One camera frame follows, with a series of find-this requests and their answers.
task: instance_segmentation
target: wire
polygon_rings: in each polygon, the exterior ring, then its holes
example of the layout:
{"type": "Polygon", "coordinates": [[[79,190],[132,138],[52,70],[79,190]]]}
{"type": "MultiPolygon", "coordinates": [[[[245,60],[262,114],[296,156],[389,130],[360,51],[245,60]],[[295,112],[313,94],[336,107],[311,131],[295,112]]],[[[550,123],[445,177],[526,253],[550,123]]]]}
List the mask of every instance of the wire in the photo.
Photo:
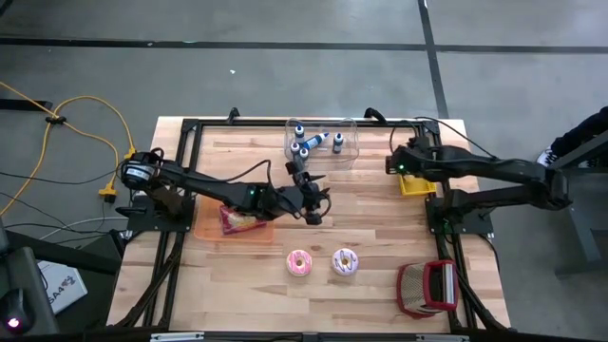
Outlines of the wire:
{"type": "Polygon", "coordinates": [[[461,136],[462,138],[464,138],[465,140],[467,140],[469,143],[472,143],[472,144],[474,144],[475,146],[477,146],[477,148],[479,148],[479,149],[481,149],[482,151],[484,151],[484,152],[485,152],[485,153],[486,153],[488,156],[490,156],[491,158],[498,159],[498,157],[496,157],[495,155],[493,155],[493,154],[489,153],[489,152],[488,152],[486,149],[484,149],[483,147],[479,146],[479,144],[478,144],[478,143],[476,143],[476,142],[472,141],[470,138],[468,138],[467,136],[465,136],[463,133],[461,133],[461,132],[457,131],[457,130],[456,130],[456,128],[454,128],[454,127],[450,126],[450,125],[449,125],[449,124],[447,124],[447,123],[444,123],[444,122],[443,122],[443,121],[441,121],[441,120],[437,120],[437,119],[435,119],[435,118],[430,118],[430,117],[415,117],[414,119],[427,119],[427,120],[431,120],[431,121],[434,121],[434,122],[436,122],[436,123],[442,124],[442,125],[444,125],[445,127],[447,127],[447,128],[449,128],[449,129],[451,129],[452,131],[454,131],[454,133],[458,134],[459,136],[461,136]]]}
{"type": "MultiPolygon", "coordinates": [[[[20,97],[22,97],[23,99],[27,100],[28,102],[32,103],[33,105],[36,105],[37,107],[39,107],[40,109],[42,109],[43,111],[45,111],[48,115],[50,115],[52,118],[59,118],[59,112],[61,111],[61,109],[72,103],[75,102],[77,100],[84,100],[84,99],[88,99],[88,100],[93,100],[93,101],[97,101],[100,102],[104,105],[106,105],[107,107],[109,107],[112,111],[114,111],[114,113],[116,113],[116,115],[118,115],[118,117],[121,119],[121,122],[123,123],[124,129],[126,131],[126,135],[128,138],[128,142],[129,142],[129,152],[124,156],[126,159],[130,158],[130,156],[135,153],[135,146],[133,144],[133,138],[131,137],[131,132],[129,130],[128,124],[126,123],[126,121],[124,120],[123,115],[118,111],[118,109],[116,109],[114,106],[112,106],[110,103],[108,103],[105,100],[102,100],[100,98],[94,97],[94,96],[78,96],[75,98],[71,98],[68,100],[63,101],[62,103],[60,103],[57,108],[55,108],[54,111],[50,111],[48,109],[46,109],[45,107],[39,105],[38,103],[36,103],[35,101],[33,101],[30,97],[26,96],[25,94],[19,92],[18,90],[16,90],[15,88],[11,87],[10,85],[5,84],[4,82],[0,82],[0,86],[3,86],[4,88],[12,91],[13,93],[19,95],[20,97]]],[[[74,127],[73,125],[71,125],[70,123],[64,123],[65,126],[67,126],[68,128],[70,128],[71,130],[73,130],[74,132],[85,136],[85,137],[89,137],[91,139],[95,139],[99,142],[105,143],[106,145],[108,145],[112,151],[114,152],[114,160],[115,160],[115,164],[116,167],[118,168],[119,166],[119,157],[118,157],[118,150],[116,149],[116,146],[114,146],[114,144],[112,144],[112,142],[109,142],[108,140],[96,136],[94,134],[89,134],[89,133],[85,133],[81,130],[79,130],[78,128],[74,127]]],[[[36,167],[33,169],[33,171],[31,172],[31,174],[29,175],[31,178],[34,177],[36,175],[36,173],[38,172],[38,169],[40,168],[40,165],[42,163],[42,160],[45,157],[46,151],[47,151],[47,141],[48,141],[48,133],[50,131],[50,127],[52,126],[52,124],[48,123],[47,124],[47,129],[45,130],[45,136],[43,138],[43,147],[42,147],[42,151],[40,153],[40,157],[38,160],[38,163],[36,165],[36,167]]],[[[106,187],[102,190],[100,190],[100,194],[104,193],[107,194],[108,192],[114,192],[114,195],[116,194],[116,191],[114,190],[114,182],[116,181],[116,173],[112,176],[110,182],[106,185],[106,187]]],[[[29,186],[30,180],[26,180],[26,182],[21,186],[21,188],[19,189],[19,191],[17,192],[17,194],[15,195],[15,198],[18,198],[23,191],[29,186]]],[[[2,211],[0,212],[0,216],[4,215],[7,210],[9,210],[9,208],[14,204],[14,200],[11,200],[9,202],[9,204],[7,204],[4,209],[2,209],[2,211]]]]}
{"type": "MultiPolygon", "coordinates": [[[[417,137],[418,136],[418,132],[416,131],[416,127],[408,120],[402,120],[400,121],[400,123],[407,123],[409,124],[409,126],[411,126],[411,128],[414,130],[414,136],[417,137]]],[[[397,129],[397,125],[395,125],[391,132],[390,132],[390,136],[389,136],[389,149],[390,149],[390,153],[394,152],[394,149],[392,148],[392,136],[395,134],[395,129],[397,129]]]]}
{"type": "Polygon", "coordinates": [[[95,234],[95,233],[100,233],[97,230],[92,230],[92,231],[76,231],[76,230],[73,230],[73,229],[65,228],[65,226],[62,227],[62,226],[58,226],[58,225],[44,224],[44,223],[34,223],[34,222],[15,223],[15,224],[6,225],[4,227],[5,228],[15,228],[15,227],[23,227],[23,226],[56,228],[56,229],[61,230],[61,231],[66,231],[66,232],[76,233],[76,234],[95,234]]]}
{"type": "Polygon", "coordinates": [[[61,181],[61,180],[47,180],[47,179],[41,179],[41,178],[37,178],[37,177],[28,177],[28,176],[22,176],[22,175],[15,175],[15,174],[11,174],[11,173],[8,173],[8,172],[2,172],[2,171],[0,171],[0,175],[3,175],[3,176],[15,177],[15,178],[25,179],[25,180],[29,180],[29,181],[44,181],[44,182],[50,182],[50,183],[62,184],[62,185],[81,185],[81,184],[86,184],[86,183],[90,183],[92,181],[100,180],[103,177],[111,175],[113,173],[116,173],[116,169],[114,169],[112,171],[109,171],[109,172],[106,172],[106,173],[102,174],[101,176],[98,176],[98,177],[96,177],[96,178],[94,178],[92,180],[61,181]]]}
{"type": "Polygon", "coordinates": [[[324,218],[327,215],[327,213],[330,212],[330,209],[332,209],[332,199],[330,199],[330,196],[325,193],[321,193],[321,194],[323,194],[322,197],[327,201],[327,209],[325,209],[323,214],[321,214],[321,217],[324,218]]]}
{"type": "Polygon", "coordinates": [[[123,123],[123,127],[124,130],[126,131],[126,137],[129,140],[129,148],[130,149],[135,149],[135,145],[133,144],[133,137],[131,136],[131,130],[129,129],[129,125],[126,123],[126,120],[124,119],[123,114],[121,114],[121,112],[118,111],[118,109],[116,109],[112,104],[110,104],[108,101],[100,99],[98,97],[95,96],[89,96],[89,95],[83,95],[83,96],[77,96],[71,99],[67,99],[65,101],[63,101],[62,103],[60,103],[57,106],[57,109],[55,109],[55,112],[58,112],[59,109],[61,109],[61,107],[70,104],[74,101],[78,101],[78,100],[93,100],[93,101],[97,101],[99,103],[104,104],[105,106],[107,106],[108,108],[110,108],[114,113],[116,113],[116,115],[118,115],[118,117],[121,119],[121,122],[123,123]]]}
{"type": "Polygon", "coordinates": [[[99,232],[99,230],[102,229],[102,227],[104,226],[104,223],[105,223],[105,208],[104,208],[104,204],[105,204],[105,202],[102,201],[102,223],[100,223],[99,226],[97,227],[97,229],[95,229],[95,233],[99,232]]]}
{"type": "Polygon", "coordinates": [[[88,218],[88,219],[83,219],[83,220],[80,220],[78,222],[70,223],[69,225],[64,226],[64,227],[56,227],[57,229],[55,229],[54,231],[46,234],[43,237],[40,237],[39,239],[44,240],[45,238],[48,238],[48,237],[54,235],[57,232],[61,232],[62,228],[70,228],[70,227],[81,225],[81,224],[84,224],[84,223],[96,222],[96,221],[100,221],[100,220],[109,221],[109,220],[126,220],[126,219],[129,219],[129,218],[125,218],[125,217],[110,217],[110,218],[88,218]]]}
{"type": "Polygon", "coordinates": [[[31,174],[29,174],[29,177],[23,177],[28,180],[26,180],[26,182],[24,182],[23,185],[21,185],[21,187],[15,194],[14,198],[12,198],[9,201],[9,204],[7,204],[4,207],[4,209],[2,209],[2,211],[0,211],[0,217],[3,216],[4,213],[7,212],[7,210],[9,210],[9,208],[12,206],[13,203],[15,203],[16,199],[21,195],[21,193],[23,193],[23,191],[26,190],[29,183],[31,182],[33,177],[36,175],[36,172],[38,172],[40,165],[42,165],[42,160],[45,158],[45,152],[47,151],[48,133],[50,132],[51,127],[52,127],[52,124],[47,123],[47,128],[45,129],[45,136],[42,139],[42,150],[40,151],[40,157],[38,158],[38,163],[36,163],[36,167],[34,167],[34,169],[31,171],[31,174]]]}
{"type": "Polygon", "coordinates": [[[492,243],[492,241],[483,234],[479,234],[479,237],[484,239],[485,242],[487,242],[487,244],[490,245],[492,252],[494,252],[494,258],[496,259],[496,268],[498,269],[498,272],[500,272],[501,271],[501,262],[498,260],[498,252],[496,251],[496,247],[494,247],[494,243],[492,243]]]}
{"type": "Polygon", "coordinates": [[[86,239],[90,239],[90,238],[100,238],[100,237],[102,237],[104,235],[109,235],[109,233],[103,233],[103,234],[100,234],[100,235],[94,236],[94,237],[70,238],[70,239],[66,239],[66,240],[63,240],[63,241],[49,242],[49,243],[53,244],[53,245],[57,245],[57,244],[62,244],[62,243],[66,243],[66,242],[71,242],[71,241],[80,241],[80,240],[86,240],[86,239]]]}
{"type": "Polygon", "coordinates": [[[54,220],[56,220],[57,222],[59,222],[59,223],[61,223],[61,224],[63,224],[63,225],[66,225],[66,224],[65,224],[65,223],[64,223],[62,220],[60,220],[60,219],[58,219],[58,218],[54,217],[53,215],[51,215],[51,214],[49,214],[49,213],[46,213],[46,212],[44,212],[44,211],[42,211],[42,210],[40,210],[40,209],[36,208],[35,206],[33,206],[33,205],[31,205],[31,204],[27,204],[27,203],[25,203],[24,201],[22,201],[22,200],[20,200],[20,199],[16,199],[16,198],[14,198],[13,196],[8,195],[8,194],[5,194],[5,193],[3,193],[3,192],[0,192],[0,195],[4,195],[4,196],[8,197],[9,199],[16,200],[16,201],[20,202],[21,204],[23,204],[23,205],[27,206],[28,208],[31,208],[31,209],[33,209],[33,210],[35,210],[35,211],[39,212],[40,214],[42,214],[42,215],[44,215],[44,216],[46,216],[46,217],[49,217],[49,218],[54,219],[54,220]]]}
{"type": "Polygon", "coordinates": [[[271,162],[270,160],[263,160],[260,161],[259,163],[255,164],[254,166],[250,167],[248,170],[241,172],[240,174],[231,177],[229,179],[225,179],[225,180],[210,180],[207,178],[197,178],[198,181],[208,181],[208,182],[226,182],[226,181],[235,181],[238,180],[239,178],[242,178],[244,176],[246,176],[247,174],[251,173],[252,171],[254,171],[255,169],[259,168],[261,165],[263,165],[264,163],[268,163],[268,170],[266,171],[266,176],[268,178],[268,182],[270,183],[270,166],[271,166],[271,162]]]}

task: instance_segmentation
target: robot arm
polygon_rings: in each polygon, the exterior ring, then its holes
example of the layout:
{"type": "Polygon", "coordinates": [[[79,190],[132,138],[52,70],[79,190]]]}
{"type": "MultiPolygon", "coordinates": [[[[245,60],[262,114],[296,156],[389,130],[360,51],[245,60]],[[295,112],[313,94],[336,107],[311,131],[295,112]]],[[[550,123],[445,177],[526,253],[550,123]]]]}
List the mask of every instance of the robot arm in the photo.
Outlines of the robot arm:
{"type": "MultiPolygon", "coordinates": [[[[323,176],[312,177],[303,171],[301,163],[290,161],[286,166],[294,185],[274,188],[270,183],[270,161],[262,161],[255,167],[265,162],[269,164],[268,182],[229,182],[243,175],[218,180],[181,167],[174,161],[166,161],[162,150],[154,149],[136,153],[124,163],[121,180],[131,190],[144,191],[154,201],[155,210],[169,218],[179,217],[186,211],[188,198],[172,190],[182,188],[220,200],[235,211],[257,219],[273,220],[291,214],[297,219],[303,217],[308,224],[320,224],[322,215],[316,210],[322,200],[329,200],[329,189],[320,191],[314,181],[323,176]]],[[[133,211],[122,210],[121,214],[128,216],[130,212],[133,211]]]]}
{"type": "Polygon", "coordinates": [[[560,170],[550,170],[531,161],[477,156],[456,146],[431,146],[427,137],[411,138],[406,146],[399,145],[387,157],[386,171],[427,181],[477,176],[521,184],[472,194],[447,191],[443,210],[457,212],[459,216],[474,209],[507,205],[532,204],[541,209],[560,210],[570,204],[567,179],[560,170]]]}

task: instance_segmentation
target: sneaker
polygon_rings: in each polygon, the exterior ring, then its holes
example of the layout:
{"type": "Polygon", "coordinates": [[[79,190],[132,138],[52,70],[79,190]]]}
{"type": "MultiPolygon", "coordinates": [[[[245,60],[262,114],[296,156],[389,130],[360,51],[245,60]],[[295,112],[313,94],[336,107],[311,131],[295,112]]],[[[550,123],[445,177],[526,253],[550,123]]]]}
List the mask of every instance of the sneaker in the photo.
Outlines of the sneaker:
{"type": "Polygon", "coordinates": [[[593,158],[590,161],[583,161],[579,164],[580,168],[593,168],[599,166],[599,160],[597,158],[593,158]]]}
{"type": "Polygon", "coordinates": [[[554,161],[558,159],[558,156],[553,153],[551,150],[551,146],[547,147],[539,157],[536,159],[536,162],[541,164],[544,167],[551,165],[554,161]]]}

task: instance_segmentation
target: concrete floor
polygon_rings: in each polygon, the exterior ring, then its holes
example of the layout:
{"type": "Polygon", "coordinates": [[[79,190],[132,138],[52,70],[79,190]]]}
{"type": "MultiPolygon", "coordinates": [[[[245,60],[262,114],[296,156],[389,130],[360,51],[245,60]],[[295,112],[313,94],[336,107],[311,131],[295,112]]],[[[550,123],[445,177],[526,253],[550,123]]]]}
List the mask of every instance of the concrete floor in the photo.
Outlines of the concrete floor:
{"type": "MultiPolygon", "coordinates": [[[[436,44],[608,46],[608,3],[600,0],[427,0],[427,7],[436,44]]],[[[22,0],[0,18],[0,35],[425,43],[416,0],[22,0]]],[[[469,137],[494,154],[530,160],[556,136],[608,105],[607,64],[607,54],[438,53],[449,117],[464,119],[469,137]]],[[[391,117],[438,117],[425,51],[0,46],[0,80],[56,104],[83,94],[102,97],[122,111],[141,149],[148,148],[158,116],[225,115],[232,106],[247,116],[360,117],[373,106],[391,117]]],[[[14,98],[2,89],[0,97],[14,98]]],[[[126,151],[120,122],[103,106],[74,104],[65,115],[126,151]]],[[[0,115],[2,171],[30,172],[43,118],[0,115]]],[[[112,168],[104,145],[62,127],[51,134],[40,177],[79,181],[112,168]]],[[[14,194],[21,181],[2,178],[1,184],[0,191],[14,194]]],[[[21,199],[65,222],[96,218],[102,213],[96,191],[104,184],[35,182],[21,199]]],[[[500,186],[491,180],[480,184],[483,189],[500,186]]],[[[109,207],[105,212],[117,216],[109,207]]],[[[608,277],[558,281],[553,275],[556,267],[579,257],[561,213],[517,207],[496,210],[492,218],[513,327],[605,339],[608,277]]],[[[2,219],[5,224],[56,223],[19,204],[2,219]]],[[[109,221],[104,228],[123,229],[124,222],[109,221]]],[[[21,231],[40,238],[52,229],[21,231]]],[[[77,236],[59,233],[48,240],[67,238],[77,236]]]]}

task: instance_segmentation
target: wooden tabletop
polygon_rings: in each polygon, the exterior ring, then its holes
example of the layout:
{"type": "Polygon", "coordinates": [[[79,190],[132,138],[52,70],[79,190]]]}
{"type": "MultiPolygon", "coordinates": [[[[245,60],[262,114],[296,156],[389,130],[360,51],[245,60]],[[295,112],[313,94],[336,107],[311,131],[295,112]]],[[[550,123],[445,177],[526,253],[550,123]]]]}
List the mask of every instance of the wooden tabletop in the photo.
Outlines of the wooden tabletop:
{"type": "MultiPolygon", "coordinates": [[[[175,157],[182,119],[159,118],[152,147],[163,148],[167,159],[175,157]]],[[[446,122],[466,133],[463,121],[446,122]]],[[[275,221],[275,240],[270,245],[207,242],[188,234],[171,329],[448,332],[445,313],[414,320],[397,309],[397,267],[435,260],[437,251],[435,240],[428,233],[424,198],[401,197],[397,176],[384,172],[389,133],[387,128],[359,128],[360,156],[352,169],[327,172],[326,178],[317,181],[320,186],[331,188],[332,197],[332,210],[320,226],[281,217],[275,221]],[[343,247],[353,249],[360,257],[355,276],[337,275],[330,267],[331,255],[343,247]],[[285,257],[295,249],[313,256],[313,270],[305,277],[294,277],[285,269],[285,257]]],[[[281,127],[207,127],[198,171],[228,178],[270,159],[274,185],[289,185],[292,181],[284,168],[283,135],[281,127]]],[[[410,129],[398,129],[395,144],[412,135],[410,129]]],[[[443,126],[441,137],[443,144],[468,148],[463,138],[443,126]]],[[[242,180],[266,181],[265,171],[260,168],[242,180]]],[[[478,190],[473,177],[453,180],[451,185],[466,191],[478,190]]],[[[145,233],[127,246],[108,324],[123,318],[148,285],[158,239],[158,233],[145,233]]],[[[476,236],[462,236],[462,241],[472,288],[498,320],[508,325],[491,249],[476,236]]],[[[164,289],[163,285],[155,321],[160,316],[164,289]]],[[[461,302],[459,316],[465,322],[462,307],[461,302]]]]}

